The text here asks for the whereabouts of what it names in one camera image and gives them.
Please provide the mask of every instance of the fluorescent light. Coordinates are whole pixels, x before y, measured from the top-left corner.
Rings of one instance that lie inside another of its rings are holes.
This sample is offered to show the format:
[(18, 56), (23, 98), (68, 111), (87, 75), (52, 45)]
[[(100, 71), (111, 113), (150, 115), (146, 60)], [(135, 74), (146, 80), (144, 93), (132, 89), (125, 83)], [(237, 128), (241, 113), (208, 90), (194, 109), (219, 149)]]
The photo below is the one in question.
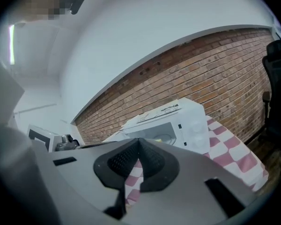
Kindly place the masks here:
[(9, 61), (11, 65), (15, 64), (15, 56), (14, 56), (14, 31), (15, 26), (12, 25), (9, 27)]

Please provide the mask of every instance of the white wall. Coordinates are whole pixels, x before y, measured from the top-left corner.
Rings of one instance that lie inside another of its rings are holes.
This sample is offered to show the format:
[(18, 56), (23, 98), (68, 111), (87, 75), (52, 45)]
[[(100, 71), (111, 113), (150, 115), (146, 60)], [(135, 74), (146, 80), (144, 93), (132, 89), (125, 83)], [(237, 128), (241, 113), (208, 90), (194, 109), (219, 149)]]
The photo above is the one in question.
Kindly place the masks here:
[(63, 120), (64, 109), (56, 77), (17, 78), (25, 92), (14, 109), (18, 129), (27, 133), (28, 125), (35, 125), (63, 135), (71, 134), (84, 144), (76, 126)]
[(272, 29), (272, 36), (275, 40), (279, 40), (281, 38), (281, 24), (279, 23), (278, 19), (274, 16), (274, 23)]
[(88, 24), (60, 76), (67, 120), (173, 46), (221, 30), (271, 25), (257, 0), (112, 0)]

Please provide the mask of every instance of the red brick wall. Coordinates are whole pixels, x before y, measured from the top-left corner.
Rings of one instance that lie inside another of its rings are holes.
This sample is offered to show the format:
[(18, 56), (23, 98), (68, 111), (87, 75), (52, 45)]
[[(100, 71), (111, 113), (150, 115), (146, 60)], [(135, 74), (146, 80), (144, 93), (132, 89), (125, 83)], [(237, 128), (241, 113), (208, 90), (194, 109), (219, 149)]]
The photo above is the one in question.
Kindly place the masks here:
[(174, 47), (112, 85), (76, 119), (86, 144), (102, 141), (136, 116), (177, 98), (203, 104), (244, 142), (264, 124), (262, 65), (269, 30), (239, 29)]

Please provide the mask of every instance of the pink checkered tablecloth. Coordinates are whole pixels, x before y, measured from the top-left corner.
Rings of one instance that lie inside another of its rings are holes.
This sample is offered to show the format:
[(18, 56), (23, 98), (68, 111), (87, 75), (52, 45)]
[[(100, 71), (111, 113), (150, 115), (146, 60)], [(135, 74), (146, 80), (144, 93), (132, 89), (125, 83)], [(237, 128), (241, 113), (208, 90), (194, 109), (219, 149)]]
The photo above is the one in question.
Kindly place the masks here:
[[(268, 172), (256, 155), (233, 133), (219, 122), (206, 116), (210, 151), (204, 154), (233, 175), (240, 178), (253, 191), (258, 191), (267, 181)], [(143, 182), (141, 163), (138, 160), (125, 182), (126, 206), (136, 203)]]

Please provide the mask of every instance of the black chair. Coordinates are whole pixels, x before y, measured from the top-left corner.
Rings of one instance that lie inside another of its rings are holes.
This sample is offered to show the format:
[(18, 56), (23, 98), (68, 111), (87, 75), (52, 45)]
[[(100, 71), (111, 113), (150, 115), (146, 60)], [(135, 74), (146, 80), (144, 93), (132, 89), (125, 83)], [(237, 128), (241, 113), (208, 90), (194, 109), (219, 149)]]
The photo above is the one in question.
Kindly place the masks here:
[(272, 97), (270, 99), (269, 91), (264, 92), (262, 96), (266, 111), (266, 135), (259, 136), (259, 141), (268, 140), (281, 150), (281, 40), (271, 42), (266, 51), (267, 56), (262, 59), (262, 63), (270, 80)]

